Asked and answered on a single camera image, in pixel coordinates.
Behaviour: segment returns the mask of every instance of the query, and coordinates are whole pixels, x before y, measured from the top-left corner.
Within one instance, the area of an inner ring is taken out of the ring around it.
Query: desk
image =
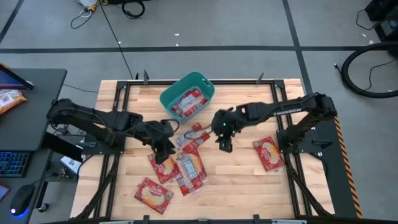
[[[300,80],[288,79],[284,80],[284,83],[288,99],[303,95]],[[129,92],[127,110],[142,114],[146,121],[170,118],[159,101],[159,95],[167,87],[160,83],[133,86]],[[116,81],[101,82],[96,102],[97,110],[111,110],[115,89]],[[273,102],[269,85],[216,85],[216,93],[210,105],[181,125],[174,138],[183,134],[196,122],[206,126],[220,108],[226,109],[255,101]],[[293,114],[292,118],[297,122],[303,116],[305,113],[297,113]],[[251,219],[254,214],[259,214],[261,218],[293,218],[286,172],[282,170],[266,174],[252,145],[253,141],[267,136],[276,140],[277,128],[275,118],[256,127],[245,128],[233,138],[234,151],[231,154],[220,151],[215,137],[212,136],[198,148],[210,181],[199,192],[189,197],[182,196],[175,182],[166,186],[175,195],[164,215],[158,214],[133,197],[137,184],[144,177],[158,183],[159,180],[147,160],[147,155],[151,153],[149,147],[143,146],[135,139],[127,138],[126,149],[119,162],[111,219],[142,220],[144,215],[150,215],[151,220]],[[334,213],[321,161],[307,154],[301,154],[301,160],[308,188],[326,210]],[[98,188],[102,161],[103,156],[94,156],[81,168],[71,217],[83,210],[95,193],[94,189]],[[103,197],[100,216],[104,215],[106,201],[107,193]],[[301,194],[298,194],[298,202],[301,214],[304,214]]]
[[[56,100],[61,91],[67,71],[64,69],[12,69],[23,79],[32,81],[35,88],[23,91],[28,101],[0,115],[0,150],[34,151],[29,168],[24,178],[1,178],[3,184],[11,191],[0,202],[0,217],[2,223],[28,223],[35,208],[44,181],[35,184],[35,191],[27,213],[13,217],[10,213],[10,202],[17,190],[33,181],[44,177],[52,152],[41,148],[48,121],[47,112],[51,102]]]

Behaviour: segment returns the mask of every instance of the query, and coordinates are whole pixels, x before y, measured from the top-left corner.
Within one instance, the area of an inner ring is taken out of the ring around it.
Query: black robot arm
[[[240,133],[243,128],[255,126],[274,116],[301,111],[307,111],[308,114],[298,124],[287,128],[287,135],[284,139],[286,144],[296,146],[309,129],[320,121],[333,119],[337,115],[330,97],[314,93],[278,103],[247,103],[237,106],[235,111],[232,108],[219,110],[211,122],[211,129],[218,136],[216,142],[220,143],[220,149],[232,152],[231,137]]]
[[[70,124],[92,134],[98,142],[115,149],[120,136],[133,137],[150,145],[156,153],[156,163],[161,164],[175,147],[169,140],[174,130],[168,120],[142,121],[137,113],[120,111],[98,111],[79,106],[69,99],[55,101],[47,114],[50,124]]]

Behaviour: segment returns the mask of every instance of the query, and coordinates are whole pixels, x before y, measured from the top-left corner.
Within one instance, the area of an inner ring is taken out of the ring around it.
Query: computer mouse
[[[23,185],[18,189],[10,204],[10,211],[13,215],[18,216],[26,211],[34,191],[33,184]]]

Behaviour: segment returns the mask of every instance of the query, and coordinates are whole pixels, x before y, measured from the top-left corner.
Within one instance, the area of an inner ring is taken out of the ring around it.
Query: keyboard
[[[0,177],[24,177],[31,152],[0,151]]]

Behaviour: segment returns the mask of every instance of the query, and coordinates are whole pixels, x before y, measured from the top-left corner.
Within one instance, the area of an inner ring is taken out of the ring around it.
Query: monitor screen
[[[0,70],[0,89],[1,88],[15,88],[17,90],[20,90],[21,88],[24,88],[25,86],[17,81],[16,79],[12,78],[9,76],[6,72]]]

